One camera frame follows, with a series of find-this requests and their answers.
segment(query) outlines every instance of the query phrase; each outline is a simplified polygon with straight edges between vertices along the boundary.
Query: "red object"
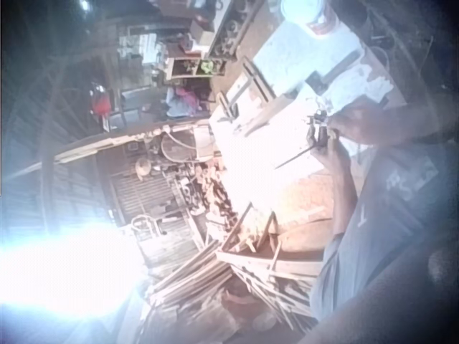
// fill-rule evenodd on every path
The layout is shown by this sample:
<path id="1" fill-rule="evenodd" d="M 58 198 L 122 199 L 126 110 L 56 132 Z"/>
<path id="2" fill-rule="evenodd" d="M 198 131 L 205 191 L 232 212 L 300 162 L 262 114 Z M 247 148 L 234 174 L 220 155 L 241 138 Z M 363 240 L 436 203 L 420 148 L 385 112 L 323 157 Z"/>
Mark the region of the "red object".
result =
<path id="1" fill-rule="evenodd" d="M 97 116 L 106 118 L 112 111 L 110 96 L 107 93 L 99 94 L 92 98 L 93 111 Z"/>

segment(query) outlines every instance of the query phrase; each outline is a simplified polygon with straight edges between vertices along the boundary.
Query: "workbench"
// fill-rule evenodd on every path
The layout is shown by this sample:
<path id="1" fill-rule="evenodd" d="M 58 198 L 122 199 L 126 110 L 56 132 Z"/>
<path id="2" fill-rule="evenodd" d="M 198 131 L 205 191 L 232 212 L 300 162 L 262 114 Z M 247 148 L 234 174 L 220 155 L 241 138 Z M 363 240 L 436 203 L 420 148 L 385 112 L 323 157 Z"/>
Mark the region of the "workbench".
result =
<path id="1" fill-rule="evenodd" d="M 338 76 L 321 96 L 305 83 L 312 72 L 326 75 L 351 52 L 361 57 Z M 237 101 L 240 116 L 224 120 L 219 106 L 209 122 L 222 158 L 228 170 L 225 187 L 236 210 L 247 201 L 258 209 L 275 209 L 283 191 L 297 181 L 323 170 L 310 154 L 305 154 L 278 170 L 275 167 L 308 147 L 308 116 L 320 109 L 333 115 L 361 95 L 393 108 L 405 104 L 404 98 L 389 73 L 370 48 L 345 24 L 325 39 L 314 39 L 295 24 L 283 22 L 253 59 L 276 97 L 298 91 L 295 101 L 280 111 L 268 125 L 244 138 L 234 129 L 254 118 L 262 109 L 260 98 L 251 87 Z M 242 74 L 226 96 L 229 101 L 243 87 L 247 78 Z M 351 156 L 359 156 L 368 147 L 341 139 Z"/>

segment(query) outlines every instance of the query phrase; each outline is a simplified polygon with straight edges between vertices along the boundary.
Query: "hand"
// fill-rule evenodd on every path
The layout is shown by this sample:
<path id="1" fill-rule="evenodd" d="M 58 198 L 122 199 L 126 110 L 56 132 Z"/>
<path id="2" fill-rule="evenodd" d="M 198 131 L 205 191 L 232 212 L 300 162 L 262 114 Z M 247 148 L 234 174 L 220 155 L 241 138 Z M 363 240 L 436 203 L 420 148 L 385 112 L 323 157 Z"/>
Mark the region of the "hand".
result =
<path id="1" fill-rule="evenodd" d="M 387 118 L 381 107 L 366 96 L 357 98 L 327 121 L 330 129 L 339 131 L 349 140 L 365 145 L 385 141 L 380 136 L 387 133 L 386 130 L 383 130 L 386 123 Z"/>
<path id="2" fill-rule="evenodd" d="M 310 147 L 316 144 L 314 125 L 309 127 L 308 144 Z M 351 171 L 351 158 L 343 144 L 339 142 L 339 134 L 328 129 L 328 142 L 326 147 L 317 147 L 311 150 L 311 155 L 316 158 L 332 176 Z"/>

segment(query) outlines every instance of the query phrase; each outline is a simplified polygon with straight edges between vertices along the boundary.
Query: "bright light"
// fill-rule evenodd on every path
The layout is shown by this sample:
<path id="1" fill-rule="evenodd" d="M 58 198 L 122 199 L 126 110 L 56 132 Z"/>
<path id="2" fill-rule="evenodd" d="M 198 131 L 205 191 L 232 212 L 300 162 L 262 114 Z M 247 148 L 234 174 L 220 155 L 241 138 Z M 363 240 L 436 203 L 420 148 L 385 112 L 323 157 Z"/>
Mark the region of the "bright light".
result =
<path id="1" fill-rule="evenodd" d="M 80 0 L 80 6 L 85 12 L 89 12 L 89 10 L 91 10 L 91 6 L 87 0 Z"/>
<path id="2" fill-rule="evenodd" d="M 0 304 L 68 317 L 117 310 L 140 280 L 135 246 L 113 229 L 0 252 Z"/>

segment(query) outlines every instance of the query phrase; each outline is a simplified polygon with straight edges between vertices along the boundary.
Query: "bucket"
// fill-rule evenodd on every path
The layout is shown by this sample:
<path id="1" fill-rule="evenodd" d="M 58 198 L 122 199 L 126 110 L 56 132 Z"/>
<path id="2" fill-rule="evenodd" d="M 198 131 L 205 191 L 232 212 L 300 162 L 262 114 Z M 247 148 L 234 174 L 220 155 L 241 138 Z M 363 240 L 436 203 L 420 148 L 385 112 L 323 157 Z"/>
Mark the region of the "bucket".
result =
<path id="1" fill-rule="evenodd" d="M 324 38 L 339 24 L 339 19 L 327 0 L 283 0 L 285 20 L 305 29 L 315 38 Z"/>

